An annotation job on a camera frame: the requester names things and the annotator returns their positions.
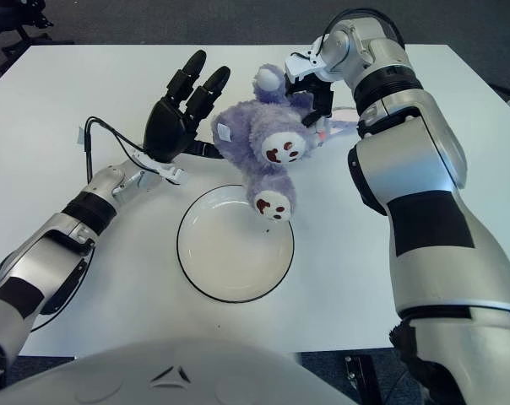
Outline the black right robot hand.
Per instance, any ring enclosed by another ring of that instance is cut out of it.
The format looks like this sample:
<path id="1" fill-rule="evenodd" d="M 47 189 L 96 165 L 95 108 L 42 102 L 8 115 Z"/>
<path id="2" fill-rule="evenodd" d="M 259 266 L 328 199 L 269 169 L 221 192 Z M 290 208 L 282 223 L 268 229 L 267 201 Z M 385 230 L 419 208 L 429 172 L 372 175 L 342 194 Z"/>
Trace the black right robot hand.
<path id="1" fill-rule="evenodd" d="M 330 82 L 322 81 L 314 73 L 303 79 L 296 78 L 293 82 L 285 77 L 285 96 L 292 106 L 306 113 L 301 119 L 305 127 L 311 127 L 322 117 L 331 116 L 334 92 L 330 87 Z"/>

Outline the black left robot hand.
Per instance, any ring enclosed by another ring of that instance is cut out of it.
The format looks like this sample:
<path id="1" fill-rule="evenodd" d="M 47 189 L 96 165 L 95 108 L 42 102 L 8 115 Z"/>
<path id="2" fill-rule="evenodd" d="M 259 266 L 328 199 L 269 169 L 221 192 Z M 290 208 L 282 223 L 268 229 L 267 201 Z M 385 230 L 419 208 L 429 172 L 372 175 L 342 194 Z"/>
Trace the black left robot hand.
<path id="1" fill-rule="evenodd" d="M 222 158 L 213 144 L 198 141 L 196 137 L 200 122 L 214 109 L 231 71 L 222 66 L 204 84 L 194 87 L 205 61 L 206 52 L 196 51 L 184 67 L 176 71 L 166 86 L 165 95 L 155 103 L 143 142 L 143 149 L 150 158 L 166 164 L 182 153 Z"/>

